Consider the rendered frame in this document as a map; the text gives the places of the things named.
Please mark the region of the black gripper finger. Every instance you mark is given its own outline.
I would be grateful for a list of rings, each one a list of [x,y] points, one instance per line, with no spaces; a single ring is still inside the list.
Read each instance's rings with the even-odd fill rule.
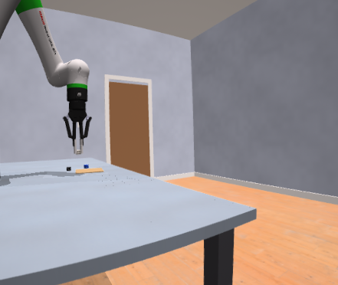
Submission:
[[[73,147],[75,148],[74,154],[77,154],[77,140],[76,140],[77,114],[74,114],[73,133],[72,133],[72,135],[71,135],[71,129],[70,129],[69,122],[68,122],[68,120],[69,120],[68,117],[69,117],[68,115],[64,116],[63,120],[64,120],[66,128],[67,128],[68,137],[73,140]]]
[[[92,117],[86,116],[86,126],[85,130],[83,131],[83,116],[80,115],[80,122],[79,122],[79,130],[80,130],[80,150],[83,153],[83,146],[84,146],[84,138],[88,135],[89,125]]]

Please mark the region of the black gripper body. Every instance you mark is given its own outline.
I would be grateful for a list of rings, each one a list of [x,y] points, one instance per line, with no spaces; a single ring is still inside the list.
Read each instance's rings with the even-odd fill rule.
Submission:
[[[80,122],[80,115],[83,116],[83,121],[85,117],[87,116],[86,113],[86,103],[81,101],[72,101],[69,102],[69,113],[68,116],[74,121],[74,114],[77,114],[77,122]]]

